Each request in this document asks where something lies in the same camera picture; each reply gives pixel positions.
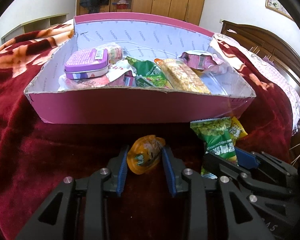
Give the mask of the small yellow candy packet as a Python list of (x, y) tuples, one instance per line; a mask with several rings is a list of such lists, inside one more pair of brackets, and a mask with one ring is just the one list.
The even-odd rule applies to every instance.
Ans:
[(231, 125), (228, 131), (234, 145), (236, 144), (237, 140), (242, 139), (243, 137), (246, 137), (248, 135), (235, 116), (233, 116), (231, 119)]

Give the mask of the orange jelly cup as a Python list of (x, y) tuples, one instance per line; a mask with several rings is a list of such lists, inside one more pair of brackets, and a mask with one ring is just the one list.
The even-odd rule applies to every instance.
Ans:
[(160, 152), (164, 148), (165, 139), (155, 135), (147, 135), (134, 142), (127, 153), (127, 164), (134, 174), (144, 174), (154, 168), (160, 160)]

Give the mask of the orange corn snack pack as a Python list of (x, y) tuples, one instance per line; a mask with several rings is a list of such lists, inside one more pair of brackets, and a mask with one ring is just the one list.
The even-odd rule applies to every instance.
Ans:
[(177, 59), (155, 59), (154, 62), (176, 90), (211, 94), (200, 77), (185, 63)]

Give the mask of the green pea snack bag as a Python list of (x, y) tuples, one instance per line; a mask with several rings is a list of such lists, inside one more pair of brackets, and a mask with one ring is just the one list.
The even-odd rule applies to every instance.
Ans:
[(126, 60), (135, 69), (135, 82), (138, 87), (173, 88), (160, 67), (154, 62), (141, 61), (129, 56)]

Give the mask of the pink peach drink pouch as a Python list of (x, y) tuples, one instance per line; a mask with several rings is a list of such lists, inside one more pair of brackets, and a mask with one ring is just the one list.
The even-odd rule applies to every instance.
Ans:
[(58, 91), (131, 86), (135, 76), (136, 69), (128, 63), (128, 60), (120, 60), (115, 64), (110, 64), (108, 72), (99, 77), (71, 80), (65, 74), (61, 75), (58, 79)]

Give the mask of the purple candy tin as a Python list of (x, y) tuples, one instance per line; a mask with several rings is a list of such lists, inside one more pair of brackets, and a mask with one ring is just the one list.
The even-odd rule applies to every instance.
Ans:
[(90, 79), (108, 72), (109, 55), (107, 49), (83, 49), (74, 52), (64, 64), (68, 79)]

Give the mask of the clear candy pack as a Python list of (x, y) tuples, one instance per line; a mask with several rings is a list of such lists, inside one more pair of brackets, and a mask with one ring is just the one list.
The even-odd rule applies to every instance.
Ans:
[(108, 51), (108, 58), (110, 64), (115, 64), (123, 58), (123, 49), (120, 45), (115, 42), (109, 42), (100, 46), (96, 49), (106, 49)]

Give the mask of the red floral blanket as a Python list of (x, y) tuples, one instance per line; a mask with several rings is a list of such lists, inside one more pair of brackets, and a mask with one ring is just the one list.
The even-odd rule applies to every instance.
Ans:
[[(176, 157), (200, 169), (203, 143), (186, 123), (134, 124), (131, 117), (119, 125), (42, 122), (24, 89), (73, 33), (68, 21), (0, 47), (0, 239), (14, 239), (64, 177), (90, 176), (139, 137), (164, 138)], [(109, 202), (110, 238), (185, 239), (184, 200), (170, 195), (161, 164), (129, 174), (122, 196)]]

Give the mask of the wooden headboard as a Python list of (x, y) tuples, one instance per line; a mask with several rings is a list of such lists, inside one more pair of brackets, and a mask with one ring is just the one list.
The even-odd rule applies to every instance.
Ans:
[(222, 21), (221, 33), (261, 58), (267, 57), (300, 96), (300, 56), (274, 33), (253, 25)]

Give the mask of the framed wedding photo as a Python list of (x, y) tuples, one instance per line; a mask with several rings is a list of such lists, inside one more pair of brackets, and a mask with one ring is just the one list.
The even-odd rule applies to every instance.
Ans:
[(266, 0), (265, 7), (293, 21), (293, 18), (290, 16), (288, 11), (283, 7), (283, 5), (278, 0)]

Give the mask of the pink cardboard box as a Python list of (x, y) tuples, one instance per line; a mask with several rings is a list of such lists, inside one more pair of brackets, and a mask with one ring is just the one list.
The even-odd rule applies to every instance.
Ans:
[(24, 94), (51, 124), (154, 124), (239, 117), (256, 94), (213, 33), (172, 18), (106, 12), (74, 18), (74, 36)]

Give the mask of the grey low shelf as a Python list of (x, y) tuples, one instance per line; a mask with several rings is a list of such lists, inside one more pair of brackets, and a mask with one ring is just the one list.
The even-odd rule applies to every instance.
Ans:
[(15, 28), (13, 28), (12, 30), (10, 30), (1, 38), (1, 44), (4, 44), (10, 39), (25, 33), (37, 31), (37, 30), (43, 30), (58, 24), (62, 24), (66, 22), (66, 19), (67, 19), (67, 14), (57, 14), (57, 15), (46, 16), (46, 17), (37, 18), (28, 22), (21, 23)]

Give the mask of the red pot on shelf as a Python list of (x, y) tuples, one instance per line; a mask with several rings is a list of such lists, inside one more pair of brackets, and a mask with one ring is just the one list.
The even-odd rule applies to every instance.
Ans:
[(118, 2), (114, 2), (113, 5), (116, 10), (127, 10), (129, 3), (126, 0), (119, 0)]

